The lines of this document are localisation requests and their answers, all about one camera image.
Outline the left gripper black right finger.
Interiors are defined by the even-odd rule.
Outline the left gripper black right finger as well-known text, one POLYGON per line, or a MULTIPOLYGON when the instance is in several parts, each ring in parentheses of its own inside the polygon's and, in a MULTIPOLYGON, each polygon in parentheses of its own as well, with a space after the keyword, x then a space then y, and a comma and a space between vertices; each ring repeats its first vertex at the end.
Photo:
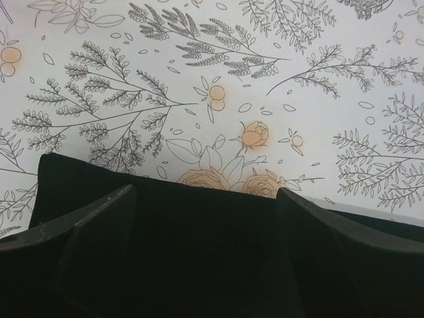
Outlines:
POLYGON ((307 317, 422 317, 423 229, 277 194, 307 317))

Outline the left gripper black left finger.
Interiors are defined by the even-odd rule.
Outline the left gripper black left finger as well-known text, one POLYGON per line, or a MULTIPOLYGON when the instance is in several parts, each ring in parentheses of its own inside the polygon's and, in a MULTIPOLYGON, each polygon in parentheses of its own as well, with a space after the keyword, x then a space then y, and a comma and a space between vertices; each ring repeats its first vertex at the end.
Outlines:
POLYGON ((136 190, 121 187, 1 239, 2 317, 106 317, 114 309, 136 190))

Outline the black t shirt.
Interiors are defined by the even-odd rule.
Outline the black t shirt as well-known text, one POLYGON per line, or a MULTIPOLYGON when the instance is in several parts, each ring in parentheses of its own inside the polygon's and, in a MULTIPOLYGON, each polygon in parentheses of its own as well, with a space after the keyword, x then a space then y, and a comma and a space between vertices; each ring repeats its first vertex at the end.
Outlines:
POLYGON ((307 317, 274 199, 45 154, 31 225, 126 185, 137 203, 107 317, 307 317))

